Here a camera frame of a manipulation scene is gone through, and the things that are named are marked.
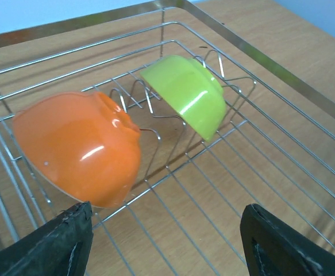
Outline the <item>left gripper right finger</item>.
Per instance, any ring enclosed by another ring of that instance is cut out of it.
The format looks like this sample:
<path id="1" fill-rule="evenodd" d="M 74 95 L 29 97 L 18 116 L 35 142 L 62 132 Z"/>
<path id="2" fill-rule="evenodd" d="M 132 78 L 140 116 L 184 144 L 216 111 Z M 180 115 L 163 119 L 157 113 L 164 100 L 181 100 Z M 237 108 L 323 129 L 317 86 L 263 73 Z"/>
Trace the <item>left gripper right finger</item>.
<path id="1" fill-rule="evenodd" d="M 250 275 L 335 275 L 335 256 L 258 204 L 245 207 L 240 233 Z"/>

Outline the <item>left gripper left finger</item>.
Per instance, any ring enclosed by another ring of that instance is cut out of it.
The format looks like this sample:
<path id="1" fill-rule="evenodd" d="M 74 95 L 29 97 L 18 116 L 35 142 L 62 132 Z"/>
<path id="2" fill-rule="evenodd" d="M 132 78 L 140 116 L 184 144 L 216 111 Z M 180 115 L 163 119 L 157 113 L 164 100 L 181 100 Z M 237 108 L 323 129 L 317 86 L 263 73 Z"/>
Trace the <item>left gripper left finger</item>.
<path id="1" fill-rule="evenodd" d="M 0 251 L 0 275 L 84 275 L 93 241 L 92 208 L 77 203 Z"/>

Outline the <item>orange bowl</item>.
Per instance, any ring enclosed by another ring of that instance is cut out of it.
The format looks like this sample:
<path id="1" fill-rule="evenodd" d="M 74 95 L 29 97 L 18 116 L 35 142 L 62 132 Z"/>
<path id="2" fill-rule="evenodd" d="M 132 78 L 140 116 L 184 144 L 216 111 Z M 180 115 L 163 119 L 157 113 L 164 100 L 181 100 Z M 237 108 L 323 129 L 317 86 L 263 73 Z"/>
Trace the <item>orange bowl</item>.
<path id="1" fill-rule="evenodd" d="M 14 115 L 13 134 L 29 163 L 78 201 L 113 208 L 135 183 L 140 129 L 102 92 L 45 98 Z"/>

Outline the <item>green bowl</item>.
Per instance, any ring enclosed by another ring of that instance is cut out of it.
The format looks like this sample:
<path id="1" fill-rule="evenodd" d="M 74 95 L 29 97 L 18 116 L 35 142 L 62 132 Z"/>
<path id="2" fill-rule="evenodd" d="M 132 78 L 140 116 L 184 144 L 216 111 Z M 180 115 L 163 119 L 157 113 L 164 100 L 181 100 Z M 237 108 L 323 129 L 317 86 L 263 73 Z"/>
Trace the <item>green bowl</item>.
<path id="1" fill-rule="evenodd" d="M 201 138 L 212 139 L 226 114 L 226 103 L 222 86 L 202 63 L 169 55 L 140 75 Z"/>

